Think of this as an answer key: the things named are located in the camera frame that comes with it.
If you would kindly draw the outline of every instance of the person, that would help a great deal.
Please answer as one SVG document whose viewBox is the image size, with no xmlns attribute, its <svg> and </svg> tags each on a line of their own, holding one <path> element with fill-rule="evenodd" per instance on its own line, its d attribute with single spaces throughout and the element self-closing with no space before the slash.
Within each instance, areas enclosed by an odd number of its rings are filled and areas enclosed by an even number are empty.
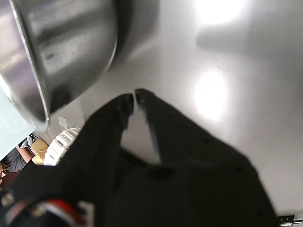
<svg viewBox="0 0 303 227">
<path fill-rule="evenodd" d="M 19 146 L 16 146 L 0 161 L 0 184 L 2 183 L 2 178 L 6 174 L 23 169 L 33 156 L 34 155 L 27 148 L 20 149 Z"/>
</svg>

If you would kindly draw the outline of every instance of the red wire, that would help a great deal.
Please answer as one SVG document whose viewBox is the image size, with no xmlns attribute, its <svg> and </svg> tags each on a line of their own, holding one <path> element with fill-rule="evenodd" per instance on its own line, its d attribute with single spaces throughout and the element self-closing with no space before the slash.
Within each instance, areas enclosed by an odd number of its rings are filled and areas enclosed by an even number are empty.
<svg viewBox="0 0 303 227">
<path fill-rule="evenodd" d="M 66 211 L 68 214 L 70 214 L 79 225 L 84 225 L 85 220 L 79 215 L 79 213 L 76 211 L 74 207 L 72 207 L 67 202 L 61 200 L 61 199 L 50 199 L 47 200 L 47 202 L 61 208 L 62 210 Z"/>
</svg>

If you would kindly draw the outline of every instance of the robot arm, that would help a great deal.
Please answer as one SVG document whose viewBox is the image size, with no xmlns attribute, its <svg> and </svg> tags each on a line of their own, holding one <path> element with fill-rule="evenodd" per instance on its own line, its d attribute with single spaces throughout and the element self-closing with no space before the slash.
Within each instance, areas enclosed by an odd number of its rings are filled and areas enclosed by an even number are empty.
<svg viewBox="0 0 303 227">
<path fill-rule="evenodd" d="M 242 154 L 153 93 L 135 95 L 159 165 L 121 152 L 134 106 L 121 95 L 90 117 L 58 166 L 25 168 L 0 193 L 0 226 L 279 226 Z"/>
</svg>

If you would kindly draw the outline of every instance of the screw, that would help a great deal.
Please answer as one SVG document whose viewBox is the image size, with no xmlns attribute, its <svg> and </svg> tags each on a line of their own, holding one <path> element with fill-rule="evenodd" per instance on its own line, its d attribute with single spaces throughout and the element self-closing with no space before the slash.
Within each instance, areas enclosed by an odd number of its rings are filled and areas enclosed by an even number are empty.
<svg viewBox="0 0 303 227">
<path fill-rule="evenodd" d="M 14 203 L 14 196 L 11 193 L 6 193 L 1 198 L 1 205 L 3 207 L 8 207 Z"/>
</svg>

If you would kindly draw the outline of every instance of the cardboard box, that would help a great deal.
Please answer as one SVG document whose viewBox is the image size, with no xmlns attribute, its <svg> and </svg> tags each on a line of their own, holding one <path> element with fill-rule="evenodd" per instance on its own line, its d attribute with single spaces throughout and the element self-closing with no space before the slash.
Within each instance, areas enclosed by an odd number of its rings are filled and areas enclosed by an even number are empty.
<svg viewBox="0 0 303 227">
<path fill-rule="evenodd" d="M 32 161 L 36 165 L 44 165 L 44 157 L 47 149 L 48 149 L 48 145 L 42 139 L 38 139 L 32 145 L 32 150 L 35 153 L 35 156 L 33 157 Z"/>
</svg>

